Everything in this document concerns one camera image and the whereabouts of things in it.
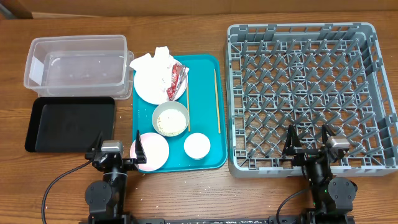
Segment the white bowl with food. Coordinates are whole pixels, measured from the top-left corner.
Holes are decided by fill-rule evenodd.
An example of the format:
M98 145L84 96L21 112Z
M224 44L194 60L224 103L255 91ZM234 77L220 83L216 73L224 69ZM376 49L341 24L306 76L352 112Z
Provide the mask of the white bowl with food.
M174 137L183 133L188 127L188 123L188 110L176 101L162 103L152 114L154 129L166 137Z

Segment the rice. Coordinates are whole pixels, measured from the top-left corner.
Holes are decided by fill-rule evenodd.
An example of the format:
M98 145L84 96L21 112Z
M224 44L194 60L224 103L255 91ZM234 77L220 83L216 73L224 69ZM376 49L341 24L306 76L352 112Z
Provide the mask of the rice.
M183 113L176 109L167 109L157 118L159 133L164 136L176 136L181 134L187 126L187 120Z

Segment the black tray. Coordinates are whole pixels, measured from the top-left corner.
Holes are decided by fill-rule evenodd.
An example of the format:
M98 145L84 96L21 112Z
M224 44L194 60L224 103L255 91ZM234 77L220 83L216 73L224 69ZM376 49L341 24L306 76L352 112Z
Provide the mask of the black tray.
M111 97L41 97L35 100L27 130L28 152L86 152L100 132L113 138Z

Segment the red packet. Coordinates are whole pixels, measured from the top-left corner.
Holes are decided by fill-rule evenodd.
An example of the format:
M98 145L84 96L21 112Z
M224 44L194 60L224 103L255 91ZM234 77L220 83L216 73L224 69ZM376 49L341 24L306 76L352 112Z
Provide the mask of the red packet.
M175 94L178 91L178 88L180 88L181 82L184 79L185 74L185 65L173 65L173 70L172 70L172 85L170 88L166 90L167 96L169 96L169 100L173 100Z

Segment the clear plastic container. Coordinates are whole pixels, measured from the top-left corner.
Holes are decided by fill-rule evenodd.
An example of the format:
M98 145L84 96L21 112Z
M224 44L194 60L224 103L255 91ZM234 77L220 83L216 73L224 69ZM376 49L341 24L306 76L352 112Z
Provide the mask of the clear plastic container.
M123 35L36 38L27 56L24 86L39 96L127 99L133 59Z

